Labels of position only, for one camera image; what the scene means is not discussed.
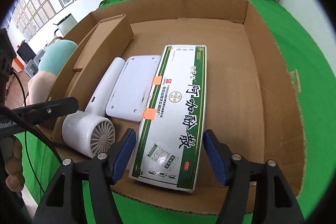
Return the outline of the person's left hand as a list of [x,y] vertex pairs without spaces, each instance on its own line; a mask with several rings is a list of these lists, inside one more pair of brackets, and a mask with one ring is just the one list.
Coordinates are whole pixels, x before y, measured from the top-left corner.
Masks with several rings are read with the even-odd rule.
[[23,176],[22,166],[22,144],[14,137],[13,155],[5,163],[5,170],[8,174],[6,185],[12,192],[20,192],[25,186],[25,178]]

